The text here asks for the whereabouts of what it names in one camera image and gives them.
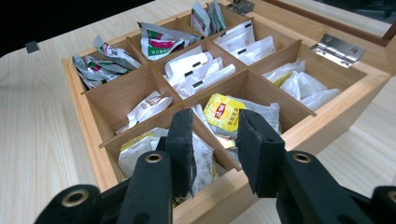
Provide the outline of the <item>white yellow tea packet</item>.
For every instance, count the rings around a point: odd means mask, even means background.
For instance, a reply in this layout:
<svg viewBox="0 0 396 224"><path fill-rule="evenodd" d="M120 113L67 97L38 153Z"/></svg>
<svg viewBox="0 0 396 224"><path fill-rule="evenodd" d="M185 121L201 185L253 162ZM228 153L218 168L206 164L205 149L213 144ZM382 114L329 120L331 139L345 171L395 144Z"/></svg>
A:
<svg viewBox="0 0 396 224"><path fill-rule="evenodd" d="M160 138L168 135L168 130L156 127L124 143L120 149L118 165L126 177L131 177L138 158L157 148ZM192 133L193 154L196 162L197 175L192 185L192 193L196 194L206 188L219 176L213 159L214 149L210 147L196 132Z"/></svg>

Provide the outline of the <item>white crumpled tea bag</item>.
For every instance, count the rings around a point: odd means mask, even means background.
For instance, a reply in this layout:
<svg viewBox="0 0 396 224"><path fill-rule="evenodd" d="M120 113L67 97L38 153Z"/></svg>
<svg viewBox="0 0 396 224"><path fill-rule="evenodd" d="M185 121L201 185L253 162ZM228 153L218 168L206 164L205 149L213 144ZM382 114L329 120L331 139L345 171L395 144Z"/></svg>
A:
<svg viewBox="0 0 396 224"><path fill-rule="evenodd" d="M293 72L280 89L312 111L324 106L341 93L340 89L329 89L305 72Z"/></svg>
<svg viewBox="0 0 396 224"><path fill-rule="evenodd" d="M263 74L276 87L280 88L292 75L297 75L305 70L305 61L297 60L294 63L285 63L277 69Z"/></svg>

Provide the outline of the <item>wooden tea box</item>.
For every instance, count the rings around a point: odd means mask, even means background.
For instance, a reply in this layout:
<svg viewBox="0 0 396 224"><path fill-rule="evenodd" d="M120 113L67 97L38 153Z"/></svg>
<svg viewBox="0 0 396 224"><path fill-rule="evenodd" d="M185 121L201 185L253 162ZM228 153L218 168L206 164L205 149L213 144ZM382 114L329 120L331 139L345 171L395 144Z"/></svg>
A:
<svg viewBox="0 0 396 224"><path fill-rule="evenodd" d="M96 89L89 90L83 84L70 58L62 61L100 190L116 186L125 177L117 163L123 143L151 128L169 126L178 110L205 105L213 93L231 94L263 105L278 102L286 148L317 154L353 124L396 74L396 39L378 44L345 25L331 26L325 17L278 0L251 2L254 8L246 17L253 21L254 34L257 37L271 35L275 40L276 53L252 65L245 65L217 46L212 37L200 41L203 49L222 57L226 64L233 63L236 72L186 100L177 96L165 82L165 61L152 62L142 53L139 31L117 37L110 43L116 48L126 49L142 63L141 68ZM324 34L362 47L365 52L349 68L333 63L311 49ZM298 59L305 61L309 75L329 88L340 89L341 93L312 111L264 78L264 73ZM154 91L161 96L172 97L173 102L163 112L115 134L128 123L127 114Z"/></svg>

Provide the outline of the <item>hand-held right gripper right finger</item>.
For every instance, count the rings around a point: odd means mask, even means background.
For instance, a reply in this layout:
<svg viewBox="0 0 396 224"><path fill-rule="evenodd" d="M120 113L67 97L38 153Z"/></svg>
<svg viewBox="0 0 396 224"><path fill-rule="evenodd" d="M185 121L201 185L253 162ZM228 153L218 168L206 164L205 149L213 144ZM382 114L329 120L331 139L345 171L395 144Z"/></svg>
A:
<svg viewBox="0 0 396 224"><path fill-rule="evenodd" d="M239 112L237 147L252 192L276 199L282 224L373 224L315 156L287 151L262 115Z"/></svg>

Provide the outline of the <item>pile of white paper tea packets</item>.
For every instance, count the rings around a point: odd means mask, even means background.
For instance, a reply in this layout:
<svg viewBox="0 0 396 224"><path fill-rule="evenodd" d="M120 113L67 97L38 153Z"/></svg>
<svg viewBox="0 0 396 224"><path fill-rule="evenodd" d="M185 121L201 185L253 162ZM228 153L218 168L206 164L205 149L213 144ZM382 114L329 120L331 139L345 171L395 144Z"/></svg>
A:
<svg viewBox="0 0 396 224"><path fill-rule="evenodd" d="M251 65L276 52L271 35L257 40L253 21L244 21L214 39L214 43L245 65ZM164 66L165 79L182 99L234 74L233 63L225 65L223 59L215 57L201 46L191 49Z"/></svg>

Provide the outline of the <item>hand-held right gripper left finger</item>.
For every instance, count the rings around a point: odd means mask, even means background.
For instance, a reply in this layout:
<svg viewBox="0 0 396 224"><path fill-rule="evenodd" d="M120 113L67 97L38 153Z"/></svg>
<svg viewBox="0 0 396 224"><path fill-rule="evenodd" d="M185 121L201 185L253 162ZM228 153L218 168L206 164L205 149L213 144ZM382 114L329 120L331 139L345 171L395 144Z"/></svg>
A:
<svg viewBox="0 0 396 224"><path fill-rule="evenodd" d="M197 176L192 123L190 109L176 112L157 148L138 158L117 224L173 224L172 199L192 194Z"/></svg>

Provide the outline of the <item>silver metal box hinge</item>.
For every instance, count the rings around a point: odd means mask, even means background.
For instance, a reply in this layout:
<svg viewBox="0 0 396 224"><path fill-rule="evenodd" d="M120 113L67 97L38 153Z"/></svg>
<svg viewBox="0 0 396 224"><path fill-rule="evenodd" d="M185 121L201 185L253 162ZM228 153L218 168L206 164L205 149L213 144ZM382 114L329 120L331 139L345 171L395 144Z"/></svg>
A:
<svg viewBox="0 0 396 224"><path fill-rule="evenodd" d="M319 56L345 68L356 63L365 52L364 48L329 34L324 34L311 49Z"/></svg>
<svg viewBox="0 0 396 224"><path fill-rule="evenodd" d="M254 4L248 0L233 0L231 2L231 9L241 16L245 16L249 12L252 12L253 8Z"/></svg>

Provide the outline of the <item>yellow label tea bag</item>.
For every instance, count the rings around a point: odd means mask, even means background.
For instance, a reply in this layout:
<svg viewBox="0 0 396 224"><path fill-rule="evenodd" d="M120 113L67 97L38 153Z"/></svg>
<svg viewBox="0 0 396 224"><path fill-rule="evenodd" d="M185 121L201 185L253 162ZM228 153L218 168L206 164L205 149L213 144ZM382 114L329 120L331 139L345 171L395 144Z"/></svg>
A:
<svg viewBox="0 0 396 224"><path fill-rule="evenodd" d="M246 109L246 105L231 97L215 93L208 100L204 115L209 124L227 132L235 132L238 128L240 109Z"/></svg>

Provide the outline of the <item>pile of silver green tea packets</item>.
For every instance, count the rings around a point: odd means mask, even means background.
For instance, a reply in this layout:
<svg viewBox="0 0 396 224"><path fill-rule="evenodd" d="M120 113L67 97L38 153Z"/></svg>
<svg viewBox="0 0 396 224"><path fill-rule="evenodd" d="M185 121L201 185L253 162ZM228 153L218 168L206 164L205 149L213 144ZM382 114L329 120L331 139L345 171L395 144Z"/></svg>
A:
<svg viewBox="0 0 396 224"><path fill-rule="evenodd" d="M142 53L150 61L157 61L177 49L184 49L197 43L205 36L213 35L227 28L218 0L210 2L207 8L203 8L198 2L194 3L190 14L190 26L199 32L198 35L146 22L139 22L138 26L141 31ZM96 59L90 55L82 58L78 54L72 58L78 75L89 90L142 66L142 63L125 49L112 47L99 35L92 43L106 57L104 60Z"/></svg>

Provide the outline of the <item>white brown print tea packet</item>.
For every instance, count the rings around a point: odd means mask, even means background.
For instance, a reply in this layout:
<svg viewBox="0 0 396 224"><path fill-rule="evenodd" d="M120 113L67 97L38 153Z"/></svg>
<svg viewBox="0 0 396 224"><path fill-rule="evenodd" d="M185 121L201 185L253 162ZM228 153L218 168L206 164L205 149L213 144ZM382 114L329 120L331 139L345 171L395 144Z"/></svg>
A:
<svg viewBox="0 0 396 224"><path fill-rule="evenodd" d="M172 97L161 96L157 91L154 91L127 114L128 123L115 131L115 134L121 134L135 125L163 112L172 102Z"/></svg>

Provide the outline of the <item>grey paper tea bag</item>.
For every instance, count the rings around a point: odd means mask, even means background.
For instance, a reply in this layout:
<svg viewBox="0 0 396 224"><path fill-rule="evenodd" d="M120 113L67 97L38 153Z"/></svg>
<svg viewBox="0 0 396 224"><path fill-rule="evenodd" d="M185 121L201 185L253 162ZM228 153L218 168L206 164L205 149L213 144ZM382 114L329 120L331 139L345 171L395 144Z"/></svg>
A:
<svg viewBox="0 0 396 224"><path fill-rule="evenodd" d="M236 101L243 103L246 106L247 110L251 110L262 115L265 118L265 120L272 126L272 128L278 134L281 134L281 128L279 122L280 106L278 103L271 103L269 105L260 105L245 99L240 99L236 97L234 97L234 99Z"/></svg>

